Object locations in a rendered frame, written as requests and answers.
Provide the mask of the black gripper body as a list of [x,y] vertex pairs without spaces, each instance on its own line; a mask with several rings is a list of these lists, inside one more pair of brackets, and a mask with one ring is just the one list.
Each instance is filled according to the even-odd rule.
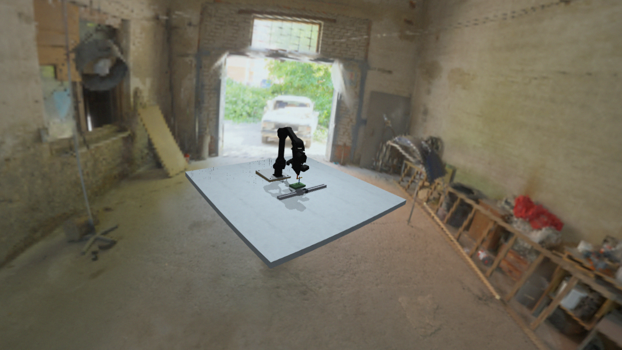
[[293,168],[297,167],[302,172],[305,172],[305,171],[307,171],[309,169],[308,165],[305,165],[305,164],[302,165],[302,162],[298,161],[297,158],[292,158],[292,159],[289,159],[288,161],[286,161],[286,165],[289,166],[290,164],[292,164]]

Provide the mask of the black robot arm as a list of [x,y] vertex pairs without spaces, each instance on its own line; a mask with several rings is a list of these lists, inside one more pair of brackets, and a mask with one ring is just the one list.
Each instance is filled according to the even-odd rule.
[[276,162],[273,165],[274,168],[274,176],[276,177],[282,177],[282,169],[286,168],[286,160],[284,159],[284,147],[286,144],[286,138],[289,136],[290,140],[292,141],[292,150],[293,150],[293,158],[297,158],[298,161],[302,162],[302,165],[304,164],[304,162],[306,162],[306,155],[305,155],[305,147],[304,147],[304,142],[298,138],[294,132],[293,132],[293,128],[279,128],[277,130],[277,135],[279,138],[278,141],[278,157],[276,159]]

